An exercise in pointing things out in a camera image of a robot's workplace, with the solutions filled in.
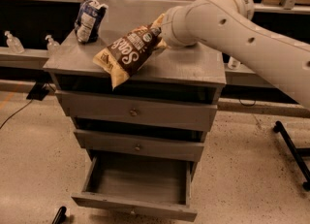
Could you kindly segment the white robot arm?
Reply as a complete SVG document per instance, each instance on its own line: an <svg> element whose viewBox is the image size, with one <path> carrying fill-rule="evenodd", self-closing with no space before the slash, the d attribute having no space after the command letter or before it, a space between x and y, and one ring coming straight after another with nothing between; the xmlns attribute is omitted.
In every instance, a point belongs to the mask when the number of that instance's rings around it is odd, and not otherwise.
<svg viewBox="0 0 310 224"><path fill-rule="evenodd" d="M255 24L254 10L253 0L195 0L166 11L162 37L222 51L310 109L310 45Z"/></svg>

